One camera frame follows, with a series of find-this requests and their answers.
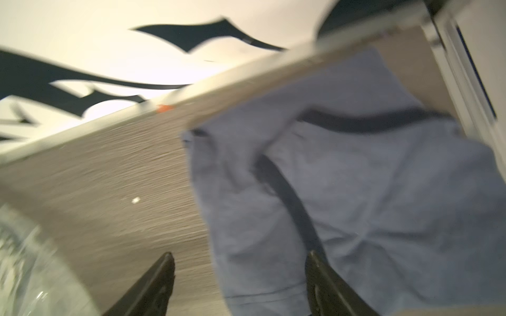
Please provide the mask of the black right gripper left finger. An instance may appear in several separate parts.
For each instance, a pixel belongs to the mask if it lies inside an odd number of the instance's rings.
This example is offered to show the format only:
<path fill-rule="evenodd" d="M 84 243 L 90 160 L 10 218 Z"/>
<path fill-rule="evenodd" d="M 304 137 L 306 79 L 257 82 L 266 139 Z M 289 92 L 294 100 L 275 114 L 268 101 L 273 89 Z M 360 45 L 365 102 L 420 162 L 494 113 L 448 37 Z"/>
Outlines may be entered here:
<path fill-rule="evenodd" d="M 175 259 L 164 253 L 104 316 L 166 316 L 175 283 Z"/>

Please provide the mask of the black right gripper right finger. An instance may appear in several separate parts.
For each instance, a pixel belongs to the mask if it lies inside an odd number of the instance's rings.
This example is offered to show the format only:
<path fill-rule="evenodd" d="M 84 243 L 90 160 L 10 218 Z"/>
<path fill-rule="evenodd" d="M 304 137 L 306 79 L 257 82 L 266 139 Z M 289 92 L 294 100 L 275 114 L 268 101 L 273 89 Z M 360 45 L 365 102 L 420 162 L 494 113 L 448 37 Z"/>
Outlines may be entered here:
<path fill-rule="evenodd" d="M 313 316 L 379 316 L 316 251 L 308 254 L 304 270 Z"/>

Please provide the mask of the clear plastic vacuum bag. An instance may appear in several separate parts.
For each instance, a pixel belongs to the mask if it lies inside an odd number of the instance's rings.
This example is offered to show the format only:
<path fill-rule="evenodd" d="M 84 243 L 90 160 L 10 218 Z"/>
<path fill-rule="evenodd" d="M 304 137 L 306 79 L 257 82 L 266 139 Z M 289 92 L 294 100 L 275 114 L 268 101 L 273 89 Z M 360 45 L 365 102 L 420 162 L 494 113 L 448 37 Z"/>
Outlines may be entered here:
<path fill-rule="evenodd" d="M 100 314 L 52 239 L 9 204 L 1 206 L 1 314 Z"/>

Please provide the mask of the blue tank top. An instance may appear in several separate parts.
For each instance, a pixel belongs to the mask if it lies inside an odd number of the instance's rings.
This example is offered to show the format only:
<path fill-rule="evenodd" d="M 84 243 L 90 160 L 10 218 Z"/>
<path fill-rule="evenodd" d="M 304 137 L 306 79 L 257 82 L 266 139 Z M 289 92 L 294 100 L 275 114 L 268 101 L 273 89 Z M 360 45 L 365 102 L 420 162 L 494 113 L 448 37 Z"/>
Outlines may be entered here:
<path fill-rule="evenodd" d="M 183 136 L 233 315 L 309 315 L 314 250 L 381 315 L 505 302 L 493 150 L 365 50 Z"/>

